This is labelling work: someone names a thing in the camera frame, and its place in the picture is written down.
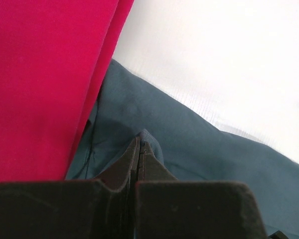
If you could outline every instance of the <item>white fabric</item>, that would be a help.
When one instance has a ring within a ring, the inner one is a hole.
[[[114,58],[299,163],[299,0],[135,0]]]

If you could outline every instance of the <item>teal cloth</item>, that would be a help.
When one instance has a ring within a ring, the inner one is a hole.
[[[179,180],[246,183],[267,233],[299,239],[299,165],[272,148],[219,131],[114,60],[91,115],[67,179],[95,177],[139,134]]]

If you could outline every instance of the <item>red cloth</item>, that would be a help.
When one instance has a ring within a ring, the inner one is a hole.
[[[133,0],[0,0],[0,181],[64,179]]]

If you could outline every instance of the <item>white surface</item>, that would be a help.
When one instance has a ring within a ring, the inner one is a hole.
[[[299,163],[299,0],[135,0],[114,58]]]

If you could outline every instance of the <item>wrinkled fabric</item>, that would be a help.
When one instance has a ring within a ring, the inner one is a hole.
[[[64,179],[133,0],[0,0],[0,182]]]
[[[68,179],[95,177],[141,132],[179,180],[244,182],[255,194],[267,233],[281,230],[299,239],[298,164],[266,145],[219,131],[116,61],[95,106],[90,157],[78,157],[81,167],[72,167],[74,161]]]

